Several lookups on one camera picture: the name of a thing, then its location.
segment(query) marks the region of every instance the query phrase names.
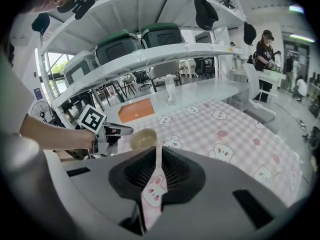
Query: yellow bowl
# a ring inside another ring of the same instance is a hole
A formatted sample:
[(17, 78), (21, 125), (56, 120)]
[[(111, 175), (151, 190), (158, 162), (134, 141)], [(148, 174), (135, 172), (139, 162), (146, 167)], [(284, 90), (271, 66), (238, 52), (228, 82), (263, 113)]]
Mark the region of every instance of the yellow bowl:
[(133, 150), (147, 148), (157, 145), (157, 133), (153, 129), (142, 129), (138, 131), (130, 140), (130, 147)]

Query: green lid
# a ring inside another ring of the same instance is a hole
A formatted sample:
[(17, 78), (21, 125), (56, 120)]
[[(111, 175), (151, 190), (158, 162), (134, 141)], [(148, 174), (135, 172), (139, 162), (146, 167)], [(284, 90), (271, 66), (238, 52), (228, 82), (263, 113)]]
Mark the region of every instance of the green lid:
[(179, 26), (174, 23), (154, 23), (150, 25), (146, 25), (143, 29), (141, 29), (141, 37), (150, 31), (158, 31), (158, 30), (178, 30)]
[(106, 44), (112, 43), (116, 40), (126, 38), (128, 36), (134, 37), (137, 40), (139, 40), (138, 36), (134, 32), (129, 32), (128, 30), (121, 30), (119, 32), (110, 34), (106, 36), (105, 38), (101, 39), (98, 44), (96, 45), (97, 48), (100, 48), (102, 46), (105, 46)]

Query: fluorescent light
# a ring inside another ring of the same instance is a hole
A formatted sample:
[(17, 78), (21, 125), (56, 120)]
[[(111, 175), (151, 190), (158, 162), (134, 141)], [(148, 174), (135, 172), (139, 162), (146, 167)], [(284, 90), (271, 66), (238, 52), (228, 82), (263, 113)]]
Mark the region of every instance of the fluorescent light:
[(291, 38), (296, 38), (296, 39), (301, 39), (301, 40), (304, 40), (304, 41), (307, 41), (307, 42), (311, 42), (311, 43), (313, 43), (315, 41), (312, 38), (305, 37), (305, 36), (298, 35), (298, 34), (291, 34), (290, 37)]
[(293, 12), (305, 14), (305, 10), (298, 5), (290, 5), (289, 10)]

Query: plastic bottle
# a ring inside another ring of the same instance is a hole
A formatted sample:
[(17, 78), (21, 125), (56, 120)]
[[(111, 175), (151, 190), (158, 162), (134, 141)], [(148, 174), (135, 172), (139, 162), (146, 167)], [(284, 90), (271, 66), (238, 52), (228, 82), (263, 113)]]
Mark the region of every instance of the plastic bottle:
[(165, 89), (168, 97), (169, 106), (176, 105), (176, 86), (175, 86), (174, 76), (171, 74), (166, 75)]

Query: pink tablecloth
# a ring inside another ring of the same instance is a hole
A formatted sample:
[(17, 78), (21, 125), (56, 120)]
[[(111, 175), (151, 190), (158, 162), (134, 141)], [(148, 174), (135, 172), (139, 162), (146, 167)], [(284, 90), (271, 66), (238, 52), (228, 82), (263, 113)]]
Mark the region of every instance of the pink tablecloth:
[[(296, 200), (302, 178), (300, 159), (270, 130), (226, 103), (206, 100), (137, 123), (133, 128), (135, 132), (154, 129), (158, 148), (183, 149), (237, 166), (272, 190), (287, 206)], [(118, 153), (131, 150), (131, 137), (119, 140)], [(142, 193), (147, 229), (161, 215), (161, 196), (167, 191), (160, 152), (156, 168)]]

